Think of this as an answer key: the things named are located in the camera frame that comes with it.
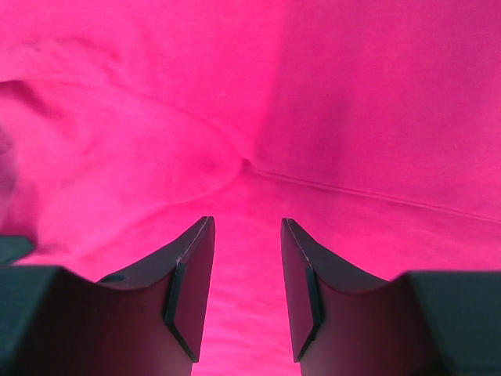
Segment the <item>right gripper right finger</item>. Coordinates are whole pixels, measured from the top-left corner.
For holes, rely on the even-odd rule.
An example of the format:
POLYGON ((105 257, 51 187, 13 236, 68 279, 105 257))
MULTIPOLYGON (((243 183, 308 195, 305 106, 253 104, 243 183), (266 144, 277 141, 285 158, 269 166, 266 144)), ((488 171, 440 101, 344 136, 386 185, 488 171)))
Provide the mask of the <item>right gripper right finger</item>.
POLYGON ((383 280, 281 224, 294 361, 303 375, 497 375, 500 275, 410 271, 383 280))

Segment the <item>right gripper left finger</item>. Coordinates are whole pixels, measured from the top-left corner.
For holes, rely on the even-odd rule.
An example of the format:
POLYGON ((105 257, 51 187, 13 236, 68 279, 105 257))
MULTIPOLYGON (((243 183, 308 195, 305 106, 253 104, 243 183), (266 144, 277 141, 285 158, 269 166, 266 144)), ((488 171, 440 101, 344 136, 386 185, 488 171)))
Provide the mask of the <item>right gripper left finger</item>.
POLYGON ((190 374, 214 243, 215 220, 206 216, 96 282, 61 266, 2 267, 2 374, 190 374))

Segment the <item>red t shirt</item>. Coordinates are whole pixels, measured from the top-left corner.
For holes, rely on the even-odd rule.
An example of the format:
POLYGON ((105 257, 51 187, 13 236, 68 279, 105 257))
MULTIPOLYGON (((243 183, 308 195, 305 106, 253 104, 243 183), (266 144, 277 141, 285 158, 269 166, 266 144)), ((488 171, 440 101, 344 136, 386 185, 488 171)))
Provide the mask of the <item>red t shirt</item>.
POLYGON ((4 231, 97 280, 216 222, 195 375, 297 375, 280 223, 500 267, 497 1, 4 1, 4 231))

